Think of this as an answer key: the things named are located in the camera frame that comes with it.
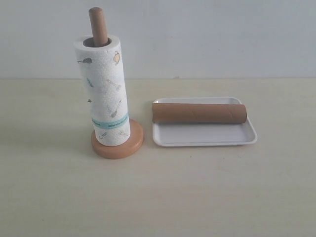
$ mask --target wooden paper towel holder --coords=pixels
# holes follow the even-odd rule
[[[93,7],[89,10],[94,47],[103,47],[111,42],[108,39],[108,33],[105,24],[103,10],[99,7]],[[144,130],[135,120],[130,119],[130,137],[121,145],[104,146],[98,142],[95,132],[91,134],[91,143],[94,151],[108,159],[119,159],[132,155],[143,144]]]

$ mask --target plastic tray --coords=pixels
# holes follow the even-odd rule
[[[234,97],[161,98],[153,103],[241,104]],[[236,146],[257,141],[249,117],[243,124],[153,123],[154,142],[164,147]]]

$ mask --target tray rim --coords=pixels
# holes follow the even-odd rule
[[[242,104],[242,102],[235,98],[235,97],[232,97],[232,96],[211,96],[211,97],[170,97],[170,98],[159,98],[159,99],[156,99],[153,101],[153,103],[159,103],[159,100],[164,100],[164,99],[233,99],[233,100],[236,100],[239,104]],[[257,142],[258,140],[258,135],[257,135],[257,132],[256,130],[254,129],[251,121],[250,121],[250,118],[249,118],[249,115],[247,114],[247,121],[249,123],[249,126],[251,128],[251,131],[253,132],[254,134],[254,139],[252,141],[249,141],[249,142],[236,142],[236,141],[231,141],[231,142],[199,142],[199,143],[195,143],[195,142],[192,142],[192,143],[170,143],[170,144],[165,144],[165,143],[161,143],[159,140],[157,140],[155,134],[157,133],[156,132],[156,129],[157,129],[157,124],[153,122],[153,141],[159,145],[159,146],[162,146],[162,147],[215,147],[215,146],[241,146],[241,145],[251,145],[251,144],[254,144]]]

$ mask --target white wall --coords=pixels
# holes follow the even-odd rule
[[[79,78],[73,41],[102,7],[127,78],[316,77],[314,0],[7,0],[1,78]]]

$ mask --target paper towel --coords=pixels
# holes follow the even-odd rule
[[[89,47],[92,36],[75,41],[96,138],[105,146],[117,146],[130,136],[123,62],[118,37],[108,35],[110,44]]]

